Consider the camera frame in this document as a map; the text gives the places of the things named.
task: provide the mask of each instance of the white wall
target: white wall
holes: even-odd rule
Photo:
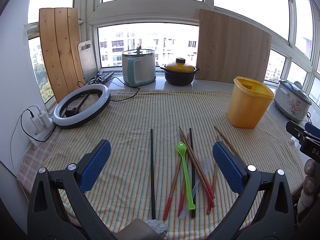
[[[28,5],[29,0],[10,0],[0,16],[0,159],[13,173],[10,137],[15,123],[28,106],[44,109],[28,48]],[[26,130],[32,132],[29,114],[23,120]],[[12,141],[16,170],[28,147],[29,140],[18,125]],[[28,203],[15,178],[1,165],[0,178],[0,198],[17,224],[27,232]]]

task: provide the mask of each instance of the clear plastic spoon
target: clear plastic spoon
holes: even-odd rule
[[[210,159],[208,157],[201,157],[199,159],[199,163],[200,163],[200,166],[204,172],[205,175],[207,175],[209,173],[209,171],[211,170],[212,168],[212,165],[211,165],[211,162],[210,162]],[[192,198],[195,196],[196,194],[196,191],[198,189],[198,185],[199,185],[199,182],[200,182],[200,179],[199,177],[197,177],[196,179],[196,183],[195,183],[195,186],[193,187],[192,189]],[[185,203],[185,205],[183,206],[183,209],[181,211],[181,214],[179,216],[179,219],[185,219],[185,217],[187,216],[188,214],[188,203]]]

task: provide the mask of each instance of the ring light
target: ring light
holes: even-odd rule
[[[95,92],[100,94],[100,98],[89,108],[71,117],[61,117],[62,111],[75,99],[81,95],[85,95],[89,92]],[[92,84],[81,87],[77,90],[72,91],[70,94],[65,96],[56,106],[53,111],[54,122],[62,129],[71,129],[79,127],[100,114],[110,102],[110,90],[102,84]]]

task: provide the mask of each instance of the striped tablecloth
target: striped tablecloth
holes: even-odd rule
[[[113,96],[113,100],[125,98]],[[154,130],[154,163],[156,187],[156,217],[162,221],[164,206],[170,191],[179,156],[175,144],[180,141],[180,125],[186,132],[193,130],[194,152],[198,158],[212,161],[216,125],[240,153],[246,164],[260,171],[283,169],[291,192],[303,182],[304,172],[293,141],[279,122],[268,112],[255,129],[239,129],[227,120],[226,111],[231,93],[227,92],[151,92],[110,102],[91,122],[72,130],[63,130],[45,161],[50,170],[64,169],[77,163],[97,143],[107,139],[112,151],[93,189],[85,195],[102,221],[118,232],[134,218],[151,219],[150,208],[150,129]],[[213,172],[207,178],[213,181]],[[177,217],[183,172],[180,170],[168,219],[168,239],[204,239],[221,222],[237,198],[222,173],[218,172],[216,207],[207,215],[207,198],[200,186],[196,193],[196,218]],[[256,201],[243,226],[249,225],[262,195]],[[74,215],[65,193],[62,198]]]

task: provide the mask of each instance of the blue gripper pad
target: blue gripper pad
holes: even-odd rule
[[[212,155],[231,190],[241,194],[244,190],[246,176],[244,163],[239,157],[233,155],[221,141],[213,145]]]
[[[317,127],[315,127],[314,125],[312,125],[311,123],[307,122],[304,125],[304,129],[308,133],[311,133],[313,136],[316,136],[316,137],[320,138],[320,130]]]
[[[106,164],[111,153],[111,145],[109,141],[105,141],[103,145],[97,150],[89,164],[81,173],[79,189],[82,194],[92,189],[100,172]]]

